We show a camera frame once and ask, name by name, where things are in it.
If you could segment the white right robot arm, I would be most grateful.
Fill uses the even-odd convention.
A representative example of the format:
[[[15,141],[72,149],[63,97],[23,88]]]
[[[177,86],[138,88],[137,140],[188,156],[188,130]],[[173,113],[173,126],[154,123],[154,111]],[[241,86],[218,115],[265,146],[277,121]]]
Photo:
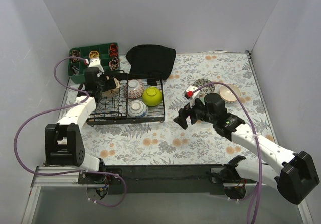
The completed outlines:
[[[262,181],[296,205],[319,185],[319,176],[309,153],[296,153],[253,133],[244,120],[227,111],[218,94],[207,94],[203,101],[199,100],[198,95],[198,92],[185,92],[185,98],[190,102],[179,110],[174,122],[183,129],[188,127],[187,118],[190,118],[192,124],[198,120],[211,123],[218,135],[245,147],[265,162],[256,170],[257,165],[245,157],[240,157],[239,161],[229,161],[222,171],[222,178],[235,183],[241,179]]]

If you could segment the beige tan bowl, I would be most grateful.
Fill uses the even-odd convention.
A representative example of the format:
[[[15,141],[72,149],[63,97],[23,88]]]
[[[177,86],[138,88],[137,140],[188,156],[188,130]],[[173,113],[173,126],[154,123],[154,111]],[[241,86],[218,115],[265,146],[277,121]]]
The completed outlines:
[[[103,97],[113,98],[113,97],[115,97],[115,96],[119,93],[119,90],[120,90],[119,80],[118,80],[117,78],[113,78],[113,79],[114,79],[116,88],[111,89],[111,90],[108,90],[108,91],[105,91],[105,92],[102,92],[102,96],[103,96]]]

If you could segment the white pink interior bowl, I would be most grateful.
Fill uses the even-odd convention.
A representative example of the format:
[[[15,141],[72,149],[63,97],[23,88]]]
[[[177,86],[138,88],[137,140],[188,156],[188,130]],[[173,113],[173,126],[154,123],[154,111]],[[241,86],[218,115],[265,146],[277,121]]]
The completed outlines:
[[[241,92],[239,88],[232,84],[227,84],[227,85],[233,90],[233,92],[237,95],[237,97],[240,98]],[[226,104],[233,104],[237,102],[237,98],[228,87],[221,86],[219,89],[219,95]]]

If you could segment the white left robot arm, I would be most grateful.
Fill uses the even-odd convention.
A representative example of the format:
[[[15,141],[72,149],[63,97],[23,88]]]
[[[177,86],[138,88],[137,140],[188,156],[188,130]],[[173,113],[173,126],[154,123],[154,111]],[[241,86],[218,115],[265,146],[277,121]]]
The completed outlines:
[[[74,166],[90,171],[94,183],[106,180],[107,172],[99,167],[100,159],[85,152],[81,129],[102,99],[102,93],[116,88],[113,77],[98,67],[85,70],[85,89],[80,90],[75,106],[55,124],[45,127],[45,156],[48,165]]]

